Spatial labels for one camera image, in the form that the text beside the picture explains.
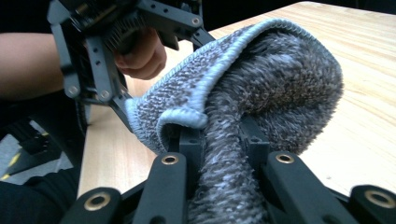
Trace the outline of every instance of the person's leg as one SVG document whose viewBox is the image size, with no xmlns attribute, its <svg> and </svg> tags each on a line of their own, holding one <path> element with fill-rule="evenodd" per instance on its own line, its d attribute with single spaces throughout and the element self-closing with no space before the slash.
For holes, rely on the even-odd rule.
<svg viewBox="0 0 396 224">
<path fill-rule="evenodd" d="M 0 182 L 0 223 L 59 223 L 74 203 L 79 169 L 32 177 L 24 185 Z"/>
</svg>

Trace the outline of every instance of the towel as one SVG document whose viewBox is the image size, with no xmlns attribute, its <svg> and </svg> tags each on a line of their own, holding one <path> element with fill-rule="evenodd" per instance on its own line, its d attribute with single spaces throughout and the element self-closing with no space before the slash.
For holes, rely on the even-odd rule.
<svg viewBox="0 0 396 224">
<path fill-rule="evenodd" d="M 342 90 L 332 54 L 301 26 L 271 19 L 204 45 L 126 108 L 137 138 L 157 154 L 181 126 L 205 137 L 189 223 L 267 223 L 240 145 L 241 118 L 256 120 L 272 150 L 300 154 L 331 119 Z"/>
</svg>

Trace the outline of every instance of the microfiber cloth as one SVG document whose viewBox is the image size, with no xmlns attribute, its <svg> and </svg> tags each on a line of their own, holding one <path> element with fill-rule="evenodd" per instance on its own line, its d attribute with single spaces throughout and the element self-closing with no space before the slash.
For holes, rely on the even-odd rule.
<svg viewBox="0 0 396 224">
<path fill-rule="evenodd" d="M 256 120 L 272 150 L 300 154 L 331 119 L 342 89 L 330 52 L 299 25 L 272 19 L 204 45 L 126 107 L 137 138 L 156 153 L 168 150 L 179 126 L 205 137 L 189 223 L 265 223 L 241 118 Z"/>
</svg>

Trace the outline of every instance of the wooden table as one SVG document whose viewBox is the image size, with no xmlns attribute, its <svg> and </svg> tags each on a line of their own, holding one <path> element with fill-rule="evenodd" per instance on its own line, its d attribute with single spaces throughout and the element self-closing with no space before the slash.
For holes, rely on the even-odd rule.
<svg viewBox="0 0 396 224">
<path fill-rule="evenodd" d="M 315 36 L 341 64 L 345 93 L 324 132 L 301 156 L 328 187 L 349 194 L 372 184 L 396 192 L 396 16 L 302 2 L 211 32 L 215 38 L 269 18 L 286 18 Z M 128 78 L 142 95 L 189 55 L 167 49 L 168 63 L 150 81 Z M 79 194 L 97 187 L 124 192 L 145 180 L 155 155 L 108 107 L 93 106 Z"/>
</svg>

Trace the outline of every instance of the wood grain surface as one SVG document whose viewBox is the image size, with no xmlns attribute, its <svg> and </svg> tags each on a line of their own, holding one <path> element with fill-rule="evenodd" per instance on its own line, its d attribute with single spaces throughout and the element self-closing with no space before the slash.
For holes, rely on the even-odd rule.
<svg viewBox="0 0 396 224">
<path fill-rule="evenodd" d="M 270 18 L 304 27 L 338 60 L 345 90 L 323 133 L 301 156 L 327 186 L 346 195 L 372 184 L 396 192 L 396 16 L 302 2 L 211 32 L 215 38 Z M 150 81 L 127 78 L 139 96 L 191 52 L 167 49 L 162 74 Z M 145 180 L 155 155 L 108 107 L 92 106 L 79 195 L 97 187 L 124 192 Z"/>
</svg>

